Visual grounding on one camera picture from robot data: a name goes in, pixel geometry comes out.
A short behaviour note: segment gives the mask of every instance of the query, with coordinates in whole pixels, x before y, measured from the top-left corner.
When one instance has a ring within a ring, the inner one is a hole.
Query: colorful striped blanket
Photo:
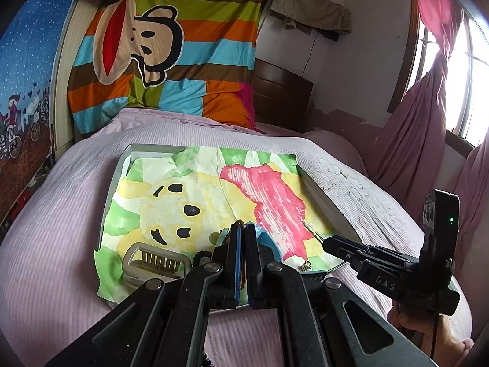
[[[254,128],[251,73],[267,0],[120,0],[101,8],[73,64],[68,101],[82,134],[123,107]]]

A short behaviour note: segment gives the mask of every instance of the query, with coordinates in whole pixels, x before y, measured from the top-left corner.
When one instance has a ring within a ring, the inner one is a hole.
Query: pink curtain
[[[484,142],[470,152],[454,193],[460,198],[459,238],[455,272],[461,272],[489,199],[489,131]]]
[[[370,179],[421,220],[445,144],[448,58],[463,11],[456,0],[417,0],[421,20],[440,51],[433,67],[404,96],[366,158]]]

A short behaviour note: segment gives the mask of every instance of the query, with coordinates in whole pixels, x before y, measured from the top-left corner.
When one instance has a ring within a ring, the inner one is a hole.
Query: red monkey mouth
[[[127,0],[122,0],[108,21],[102,44],[102,60],[106,76],[111,72],[117,57],[126,14]]]

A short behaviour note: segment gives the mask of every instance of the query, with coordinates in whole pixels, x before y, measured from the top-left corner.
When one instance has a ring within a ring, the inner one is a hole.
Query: bed
[[[264,136],[190,115],[123,109],[63,155],[0,246],[0,330],[26,367],[43,365],[110,311],[96,295],[93,250],[108,184],[130,143],[295,154],[363,242],[407,254],[422,246],[422,231],[392,197],[307,139]],[[351,268],[333,275],[385,316],[390,300],[356,280]],[[465,338],[471,317],[461,298],[450,321],[456,336]],[[278,334],[270,335],[276,324],[271,311],[218,315],[209,322],[205,349],[217,365],[258,365],[256,355],[263,355],[263,363],[279,366]]]

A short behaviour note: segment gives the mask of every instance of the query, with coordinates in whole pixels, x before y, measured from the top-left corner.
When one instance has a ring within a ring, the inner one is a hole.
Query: small gold object
[[[309,261],[306,261],[302,264],[302,266],[299,266],[299,270],[301,272],[307,272],[312,270],[312,265]]]

